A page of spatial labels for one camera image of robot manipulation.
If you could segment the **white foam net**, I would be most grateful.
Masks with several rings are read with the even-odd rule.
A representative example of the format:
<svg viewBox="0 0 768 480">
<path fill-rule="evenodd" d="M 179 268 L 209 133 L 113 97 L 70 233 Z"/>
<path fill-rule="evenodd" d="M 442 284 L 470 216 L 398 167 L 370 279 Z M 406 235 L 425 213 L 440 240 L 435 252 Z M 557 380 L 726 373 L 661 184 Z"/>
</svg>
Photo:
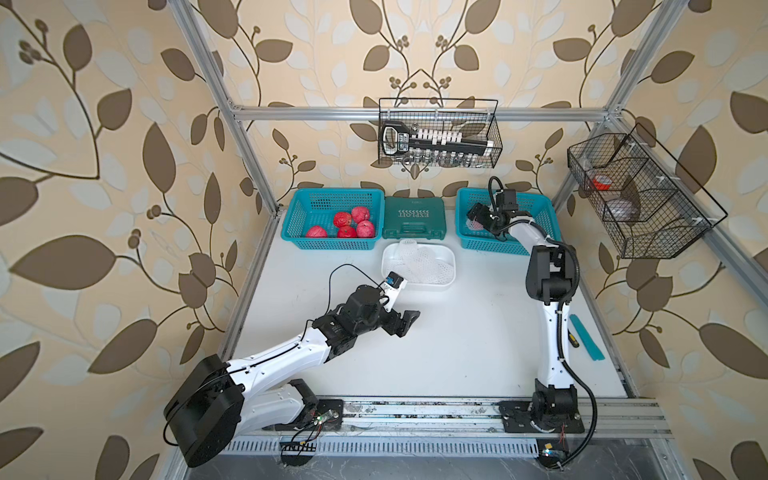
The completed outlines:
<svg viewBox="0 0 768 480">
<path fill-rule="evenodd" d="M 414 239 L 402 239 L 397 244 L 396 255 L 404 263 L 415 261 L 419 256 L 419 244 Z"/>
<path fill-rule="evenodd" d="M 425 248 L 419 248 L 415 261 L 404 263 L 399 259 L 395 271 L 409 282 L 426 285 L 447 285 L 455 276 L 449 262 L 438 259 L 432 250 Z"/>
</svg>

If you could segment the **red apple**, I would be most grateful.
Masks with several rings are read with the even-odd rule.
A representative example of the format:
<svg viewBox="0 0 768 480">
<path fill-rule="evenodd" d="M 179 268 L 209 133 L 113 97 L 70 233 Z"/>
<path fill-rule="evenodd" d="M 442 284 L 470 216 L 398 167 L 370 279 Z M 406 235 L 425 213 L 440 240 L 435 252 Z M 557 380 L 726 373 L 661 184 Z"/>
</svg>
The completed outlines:
<svg viewBox="0 0 768 480">
<path fill-rule="evenodd" d="M 376 236 L 376 227 L 369 220 L 359 222 L 355 231 L 358 238 L 374 238 Z"/>
<path fill-rule="evenodd" d="M 351 217 L 355 223 L 359 224 L 364 221 L 369 221 L 371 218 L 371 213 L 367 207 L 358 206 L 352 209 Z"/>
</svg>

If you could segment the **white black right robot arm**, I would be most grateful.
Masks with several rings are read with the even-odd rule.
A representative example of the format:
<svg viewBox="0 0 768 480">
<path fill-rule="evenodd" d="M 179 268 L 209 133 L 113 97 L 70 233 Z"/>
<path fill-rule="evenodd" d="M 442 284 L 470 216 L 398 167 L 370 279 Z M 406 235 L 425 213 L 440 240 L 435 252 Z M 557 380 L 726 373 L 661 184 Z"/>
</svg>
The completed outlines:
<svg viewBox="0 0 768 480">
<path fill-rule="evenodd" d="M 585 433 L 578 394 L 591 402 L 595 396 L 569 364 L 568 319 L 580 282 L 580 267 L 573 248 L 548 234 L 531 213 L 523 210 L 517 192 L 488 187 L 489 203 L 477 202 L 466 217 L 498 240 L 514 239 L 529 254 L 525 289 L 538 303 L 542 327 L 542 359 L 524 427 L 542 433 Z"/>
</svg>

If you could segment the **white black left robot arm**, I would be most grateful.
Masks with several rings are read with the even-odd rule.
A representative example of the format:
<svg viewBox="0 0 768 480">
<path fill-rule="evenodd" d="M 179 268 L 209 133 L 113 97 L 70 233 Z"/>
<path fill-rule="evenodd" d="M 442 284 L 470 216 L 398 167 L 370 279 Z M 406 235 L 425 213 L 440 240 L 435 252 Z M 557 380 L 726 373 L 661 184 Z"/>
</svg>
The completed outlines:
<svg viewBox="0 0 768 480">
<path fill-rule="evenodd" d="M 360 285 L 348 299 L 306 322 L 297 336 L 260 353 L 201 360 L 164 408 L 163 431 L 189 468 L 204 465 L 238 435 L 279 426 L 305 431 L 318 425 L 319 401 L 299 374 L 353 348 L 381 329 L 404 337 L 420 313 L 398 312 L 399 289 Z"/>
</svg>

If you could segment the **teal right plastic basket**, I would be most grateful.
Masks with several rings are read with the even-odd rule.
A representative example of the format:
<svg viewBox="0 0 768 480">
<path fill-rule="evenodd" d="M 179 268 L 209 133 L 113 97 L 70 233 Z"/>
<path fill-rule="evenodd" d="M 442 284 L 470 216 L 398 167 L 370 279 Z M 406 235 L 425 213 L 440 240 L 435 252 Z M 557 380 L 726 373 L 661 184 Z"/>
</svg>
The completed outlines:
<svg viewBox="0 0 768 480">
<path fill-rule="evenodd" d="M 470 226 L 467 214 L 476 203 L 490 205 L 490 195 L 486 189 L 464 187 L 458 190 L 455 224 L 461 247 L 467 250 L 528 256 L 527 250 L 509 234 L 506 235 L 505 241 L 500 241 L 482 227 Z M 561 240 L 557 215 L 548 197 L 518 193 L 517 203 L 522 210 L 531 213 L 535 223 L 549 235 Z"/>
</svg>

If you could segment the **teal plastic basket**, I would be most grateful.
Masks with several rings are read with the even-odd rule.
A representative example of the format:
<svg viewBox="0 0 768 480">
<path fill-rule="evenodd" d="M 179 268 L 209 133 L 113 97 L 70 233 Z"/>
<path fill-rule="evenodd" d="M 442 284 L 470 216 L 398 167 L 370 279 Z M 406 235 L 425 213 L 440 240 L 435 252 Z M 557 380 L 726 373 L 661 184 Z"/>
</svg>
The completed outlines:
<svg viewBox="0 0 768 480">
<path fill-rule="evenodd" d="M 482 227 L 470 226 L 467 214 L 476 203 L 490 205 L 490 195 L 486 189 L 464 187 L 458 190 L 455 224 L 461 247 L 467 250 L 528 256 L 527 250 L 509 234 L 506 235 L 505 241 L 500 241 Z M 549 235 L 561 240 L 557 215 L 548 197 L 518 193 L 517 203 L 522 210 L 531 213 L 535 223 Z"/>
<path fill-rule="evenodd" d="M 351 212 L 354 207 L 370 210 L 370 221 L 376 227 L 374 238 L 339 239 L 333 224 L 337 212 Z M 297 190 L 283 220 L 281 238 L 301 250 L 373 250 L 382 239 L 385 196 L 378 189 L 307 188 Z M 327 238 L 307 238 L 307 231 L 319 225 Z"/>
</svg>

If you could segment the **white plastic tray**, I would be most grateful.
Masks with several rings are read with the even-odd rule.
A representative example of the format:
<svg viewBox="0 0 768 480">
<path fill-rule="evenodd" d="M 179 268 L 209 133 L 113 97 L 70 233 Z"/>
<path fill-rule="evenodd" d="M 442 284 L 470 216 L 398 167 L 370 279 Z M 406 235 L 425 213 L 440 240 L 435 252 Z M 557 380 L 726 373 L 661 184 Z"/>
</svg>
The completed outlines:
<svg viewBox="0 0 768 480">
<path fill-rule="evenodd" d="M 456 280 L 457 263 L 444 245 L 404 239 L 384 249 L 381 271 L 383 276 L 395 272 L 413 289 L 444 291 Z"/>
</svg>

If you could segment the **green plastic tool case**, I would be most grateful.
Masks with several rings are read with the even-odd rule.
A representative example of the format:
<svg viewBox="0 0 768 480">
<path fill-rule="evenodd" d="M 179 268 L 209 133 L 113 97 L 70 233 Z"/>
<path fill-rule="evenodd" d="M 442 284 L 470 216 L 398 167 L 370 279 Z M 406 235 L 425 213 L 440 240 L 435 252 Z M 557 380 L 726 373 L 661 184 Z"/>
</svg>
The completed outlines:
<svg viewBox="0 0 768 480">
<path fill-rule="evenodd" d="M 383 238 L 443 240 L 446 233 L 446 210 L 442 199 L 385 198 Z"/>
</svg>

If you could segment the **black white tool in basket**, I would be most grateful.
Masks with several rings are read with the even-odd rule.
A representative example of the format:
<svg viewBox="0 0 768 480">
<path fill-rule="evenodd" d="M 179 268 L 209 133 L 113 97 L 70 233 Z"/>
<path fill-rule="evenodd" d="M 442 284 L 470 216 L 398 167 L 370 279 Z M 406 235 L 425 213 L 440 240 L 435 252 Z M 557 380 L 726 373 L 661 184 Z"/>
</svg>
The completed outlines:
<svg viewBox="0 0 768 480">
<path fill-rule="evenodd" d="M 460 131 L 411 129 L 403 122 L 385 122 L 379 129 L 378 142 L 388 156 L 436 151 L 485 157 L 497 147 L 492 140 L 472 139 Z"/>
</svg>

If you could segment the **teal left plastic basket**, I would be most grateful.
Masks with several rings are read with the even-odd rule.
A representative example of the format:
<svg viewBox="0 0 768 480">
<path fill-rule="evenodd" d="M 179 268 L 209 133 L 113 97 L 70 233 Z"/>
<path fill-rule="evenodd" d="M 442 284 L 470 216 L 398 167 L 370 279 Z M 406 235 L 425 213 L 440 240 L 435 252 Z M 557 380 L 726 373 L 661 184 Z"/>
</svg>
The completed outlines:
<svg viewBox="0 0 768 480">
<path fill-rule="evenodd" d="M 374 238 L 339 239 L 333 224 L 337 212 L 351 212 L 354 207 L 370 210 L 370 221 L 376 227 Z M 283 220 L 281 238 L 301 250 L 373 250 L 382 239 L 385 196 L 378 189 L 307 188 L 297 190 Z M 319 225 L 327 238 L 307 238 L 307 231 Z"/>
</svg>

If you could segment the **teal flat tool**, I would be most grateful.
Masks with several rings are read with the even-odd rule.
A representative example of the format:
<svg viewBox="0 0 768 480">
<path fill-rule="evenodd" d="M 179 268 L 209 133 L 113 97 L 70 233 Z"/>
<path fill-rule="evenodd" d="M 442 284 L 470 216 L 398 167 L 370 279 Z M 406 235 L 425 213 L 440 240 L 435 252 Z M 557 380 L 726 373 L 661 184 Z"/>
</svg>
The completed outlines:
<svg viewBox="0 0 768 480">
<path fill-rule="evenodd" d="M 593 340 L 589 331 L 583 325 L 579 317 L 575 314 L 570 315 L 570 321 L 578 334 L 581 344 L 584 346 L 587 354 L 593 361 L 603 361 L 606 359 L 602 350 L 598 347 L 597 343 Z"/>
</svg>

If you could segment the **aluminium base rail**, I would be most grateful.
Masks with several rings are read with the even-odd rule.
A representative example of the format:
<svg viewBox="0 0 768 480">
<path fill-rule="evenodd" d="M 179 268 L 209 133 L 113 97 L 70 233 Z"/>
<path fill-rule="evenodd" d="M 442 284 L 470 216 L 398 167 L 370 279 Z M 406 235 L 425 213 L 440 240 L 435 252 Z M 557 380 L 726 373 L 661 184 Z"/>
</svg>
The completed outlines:
<svg viewBox="0 0 768 480">
<path fill-rule="evenodd" d="M 337 414 L 323 423 L 327 436 L 513 438 L 583 437 L 593 417 L 595 439 L 671 439 L 671 427 L 657 402 L 636 398 L 578 401 L 574 420 L 540 430 L 531 425 L 528 399 L 320 396 L 317 413 Z"/>
</svg>

